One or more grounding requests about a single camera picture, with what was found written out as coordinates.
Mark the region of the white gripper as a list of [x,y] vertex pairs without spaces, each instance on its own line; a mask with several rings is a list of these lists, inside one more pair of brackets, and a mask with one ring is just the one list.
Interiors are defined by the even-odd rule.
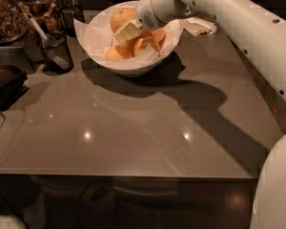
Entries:
[[[198,13],[194,5],[187,5],[181,0],[140,0],[135,8],[136,20],[140,27],[155,31],[165,27],[175,19],[192,17]],[[118,42],[135,39],[141,31],[135,19],[129,20],[114,34]]]

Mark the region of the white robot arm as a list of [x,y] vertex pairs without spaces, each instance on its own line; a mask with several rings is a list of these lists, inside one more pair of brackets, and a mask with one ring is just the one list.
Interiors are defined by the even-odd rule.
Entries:
[[[164,27],[201,11],[210,15],[286,102],[286,20],[250,0],[140,0],[136,19],[114,37]],[[286,229],[286,135],[268,154],[255,191],[250,229]]]

